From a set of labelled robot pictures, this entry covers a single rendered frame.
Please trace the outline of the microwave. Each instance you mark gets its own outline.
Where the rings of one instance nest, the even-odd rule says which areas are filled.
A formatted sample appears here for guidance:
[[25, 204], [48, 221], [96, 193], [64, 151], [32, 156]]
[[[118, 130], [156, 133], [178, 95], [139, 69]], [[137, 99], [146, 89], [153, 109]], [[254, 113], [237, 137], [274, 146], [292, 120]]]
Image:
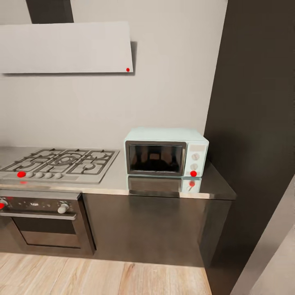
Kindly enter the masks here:
[[127, 175], [201, 177], [209, 141], [194, 128], [134, 127], [124, 139]]

